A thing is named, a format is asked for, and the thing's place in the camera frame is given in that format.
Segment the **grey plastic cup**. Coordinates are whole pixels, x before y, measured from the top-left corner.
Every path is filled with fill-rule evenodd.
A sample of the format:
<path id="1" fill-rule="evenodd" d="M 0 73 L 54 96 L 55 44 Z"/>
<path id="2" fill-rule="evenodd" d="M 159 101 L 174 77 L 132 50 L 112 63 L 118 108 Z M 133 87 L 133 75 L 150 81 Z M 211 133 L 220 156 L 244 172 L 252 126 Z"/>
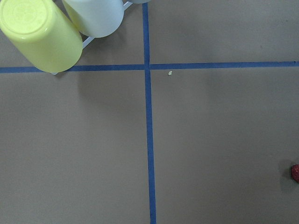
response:
<path id="1" fill-rule="evenodd" d="M 133 4 L 143 4 L 143 3 L 147 3 L 151 0 L 128 0 L 128 1 L 133 3 Z"/>

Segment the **red strawberry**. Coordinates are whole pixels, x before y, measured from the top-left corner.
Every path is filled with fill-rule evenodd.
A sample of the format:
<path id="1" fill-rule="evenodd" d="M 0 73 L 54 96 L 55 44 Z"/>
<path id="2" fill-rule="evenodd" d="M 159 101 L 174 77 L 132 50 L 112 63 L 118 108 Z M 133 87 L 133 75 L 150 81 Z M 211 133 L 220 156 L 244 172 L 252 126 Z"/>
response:
<path id="1" fill-rule="evenodd" d="M 299 183 L 299 164 L 295 164 L 290 168 L 291 178 Z"/>

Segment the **yellow plastic cup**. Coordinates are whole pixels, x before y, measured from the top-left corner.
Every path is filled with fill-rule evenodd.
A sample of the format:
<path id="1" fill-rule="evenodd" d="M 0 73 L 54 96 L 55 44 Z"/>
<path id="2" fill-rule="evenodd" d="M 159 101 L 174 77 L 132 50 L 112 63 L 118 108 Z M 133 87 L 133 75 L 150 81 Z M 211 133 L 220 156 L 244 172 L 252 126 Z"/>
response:
<path id="1" fill-rule="evenodd" d="M 83 51 L 79 31 L 51 0 L 2 0 L 0 29 L 39 70 L 59 73 Z"/>

